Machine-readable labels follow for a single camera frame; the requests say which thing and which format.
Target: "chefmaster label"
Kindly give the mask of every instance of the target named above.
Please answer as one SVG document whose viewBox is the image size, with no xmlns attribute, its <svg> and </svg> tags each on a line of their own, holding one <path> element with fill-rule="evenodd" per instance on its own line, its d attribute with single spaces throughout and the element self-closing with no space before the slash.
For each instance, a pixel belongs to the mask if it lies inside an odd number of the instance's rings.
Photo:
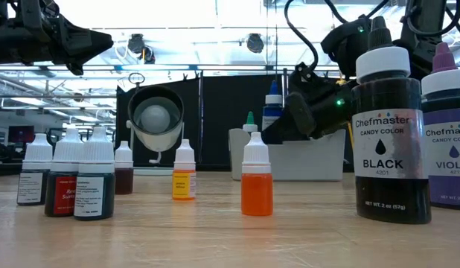
<svg viewBox="0 0 460 268">
<path fill-rule="evenodd" d="M 432 202 L 460 205 L 460 109 L 424 115 L 424 167 Z"/>
<path fill-rule="evenodd" d="M 422 111 L 383 109 L 352 117 L 356 176 L 423 179 Z"/>
</svg>

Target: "white label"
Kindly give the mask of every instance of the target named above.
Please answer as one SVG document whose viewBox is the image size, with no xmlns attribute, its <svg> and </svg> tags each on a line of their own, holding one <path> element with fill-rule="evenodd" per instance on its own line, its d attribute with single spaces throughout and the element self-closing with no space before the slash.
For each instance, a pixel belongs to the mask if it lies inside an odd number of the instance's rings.
<svg viewBox="0 0 460 268">
<path fill-rule="evenodd" d="M 460 122 L 425 126 L 425 168 L 430 176 L 460 176 Z"/>
<path fill-rule="evenodd" d="M 190 183 L 190 188 L 188 191 L 188 196 L 189 197 L 195 197 L 195 193 L 197 192 L 197 180 L 195 179 L 196 174 L 191 173 L 191 183 Z"/>
<path fill-rule="evenodd" d="M 352 117 L 356 176 L 423 179 L 423 114 L 416 109 L 384 109 Z"/>
<path fill-rule="evenodd" d="M 261 131 L 271 126 L 275 121 L 278 120 L 278 118 L 280 117 L 279 116 L 264 116 L 263 121 L 261 122 Z"/>
<path fill-rule="evenodd" d="M 103 177 L 78 177 L 74 199 L 74 216 L 101 216 L 103 208 Z"/>
<path fill-rule="evenodd" d="M 21 173 L 16 201 L 19 203 L 40 202 L 43 173 Z"/>
</svg>

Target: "white sphere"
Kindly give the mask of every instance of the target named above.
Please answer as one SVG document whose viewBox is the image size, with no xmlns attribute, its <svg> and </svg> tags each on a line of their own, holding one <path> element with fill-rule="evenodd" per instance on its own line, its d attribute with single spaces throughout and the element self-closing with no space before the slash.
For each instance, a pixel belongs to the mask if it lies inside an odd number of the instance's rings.
<svg viewBox="0 0 460 268">
<path fill-rule="evenodd" d="M 170 124 L 169 112 L 160 105 L 151 105 L 141 114 L 144 129 L 150 133 L 162 133 Z"/>
</svg>

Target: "blue bottle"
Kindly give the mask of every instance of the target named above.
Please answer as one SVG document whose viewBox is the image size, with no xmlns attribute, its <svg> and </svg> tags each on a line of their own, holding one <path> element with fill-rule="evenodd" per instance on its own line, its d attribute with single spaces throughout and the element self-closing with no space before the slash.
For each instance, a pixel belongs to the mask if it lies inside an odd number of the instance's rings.
<svg viewBox="0 0 460 268">
<path fill-rule="evenodd" d="M 263 107 L 263 121 L 261 130 L 271 126 L 283 114 L 283 96 L 278 94 L 278 84 L 272 82 L 269 94 L 265 97 L 265 106 Z"/>
</svg>

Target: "dropper bottle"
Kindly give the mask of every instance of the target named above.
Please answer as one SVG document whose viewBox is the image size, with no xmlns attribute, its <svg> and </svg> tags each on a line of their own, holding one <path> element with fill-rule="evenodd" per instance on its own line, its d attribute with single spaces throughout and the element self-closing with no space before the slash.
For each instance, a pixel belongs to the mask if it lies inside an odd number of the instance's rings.
<svg viewBox="0 0 460 268">
<path fill-rule="evenodd" d="M 76 220 L 101 220 L 114 213 L 114 151 L 104 127 L 95 127 L 83 145 L 74 199 Z"/>
<path fill-rule="evenodd" d="M 255 125 L 255 119 L 253 118 L 253 112 L 248 112 L 246 116 L 246 124 L 243 125 L 242 130 L 248 133 L 257 132 L 258 126 Z"/>
<path fill-rule="evenodd" d="M 392 45 L 385 20 L 372 20 L 369 51 L 356 61 L 352 89 L 357 213 L 391 223 L 431 220 L 424 176 L 421 85 L 409 52 Z"/>
<path fill-rule="evenodd" d="M 460 209 L 460 69 L 447 43 L 437 45 L 422 79 L 424 164 L 432 205 Z"/>
<path fill-rule="evenodd" d="M 46 183 L 53 159 L 53 147 L 46 140 L 46 134 L 35 134 L 27 146 L 19 188 L 16 197 L 18 205 L 45 204 Z"/>
<path fill-rule="evenodd" d="M 268 147 L 261 134 L 253 132 L 243 149 L 241 179 L 242 214 L 269 216 L 273 214 L 273 177 Z"/>
<path fill-rule="evenodd" d="M 283 115 L 283 95 L 278 93 L 278 84 L 273 81 L 269 94 L 265 97 L 261 131 L 271 126 L 281 115 Z"/>
<path fill-rule="evenodd" d="M 73 216 L 78 167 L 83 155 L 83 142 L 77 129 L 67 129 L 57 142 L 46 187 L 45 215 Z"/>
<path fill-rule="evenodd" d="M 184 138 L 176 150 L 173 163 L 172 199 L 194 200 L 197 191 L 195 155 L 189 140 Z"/>
<path fill-rule="evenodd" d="M 115 152 L 116 194 L 132 194 L 134 170 L 132 169 L 132 151 L 127 141 Z"/>
</svg>

